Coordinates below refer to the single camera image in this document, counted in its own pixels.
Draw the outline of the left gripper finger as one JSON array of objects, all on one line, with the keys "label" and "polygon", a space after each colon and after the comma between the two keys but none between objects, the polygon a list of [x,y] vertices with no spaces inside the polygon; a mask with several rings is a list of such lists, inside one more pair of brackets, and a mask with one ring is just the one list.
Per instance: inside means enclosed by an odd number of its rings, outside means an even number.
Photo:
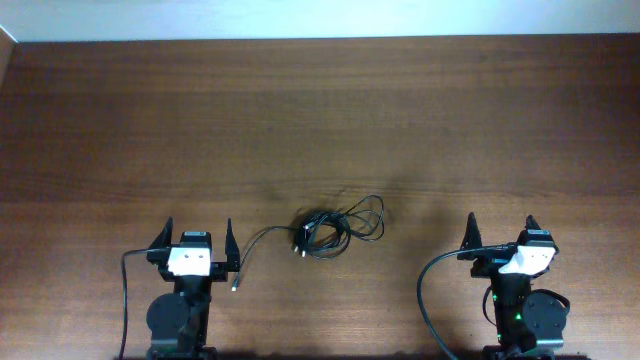
[{"label": "left gripper finger", "polygon": [[228,219],[227,221],[227,229],[226,229],[226,237],[225,237],[225,255],[226,255],[226,266],[225,266],[226,271],[239,272],[241,269],[241,255],[240,255],[240,249],[238,247],[237,241],[233,233],[231,219]]},{"label": "left gripper finger", "polygon": [[170,249],[172,245],[172,233],[173,218],[169,217],[159,235],[152,242],[152,249],[158,251]]}]

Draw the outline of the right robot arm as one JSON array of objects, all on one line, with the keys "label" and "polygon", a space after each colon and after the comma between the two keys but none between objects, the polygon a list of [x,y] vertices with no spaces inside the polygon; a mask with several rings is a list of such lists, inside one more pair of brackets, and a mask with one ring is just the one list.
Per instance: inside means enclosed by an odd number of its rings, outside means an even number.
[{"label": "right robot arm", "polygon": [[484,359],[553,359],[563,347],[569,300],[551,290],[532,288],[550,270],[559,248],[548,230],[528,216],[518,239],[498,246],[482,244],[469,214],[459,260],[473,263],[473,278],[487,278],[484,299],[493,303],[498,344],[482,350]]}]

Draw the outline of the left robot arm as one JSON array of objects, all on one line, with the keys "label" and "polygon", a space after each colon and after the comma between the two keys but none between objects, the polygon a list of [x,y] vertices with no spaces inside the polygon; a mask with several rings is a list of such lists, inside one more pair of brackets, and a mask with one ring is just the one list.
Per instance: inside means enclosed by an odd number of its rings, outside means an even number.
[{"label": "left robot arm", "polygon": [[173,220],[147,249],[146,259],[173,290],[149,306],[146,322],[151,331],[148,359],[212,360],[217,351],[206,345],[211,287],[226,282],[241,269],[240,250],[232,223],[226,226],[223,261],[213,259],[212,237],[206,231],[185,231],[172,242]]}]

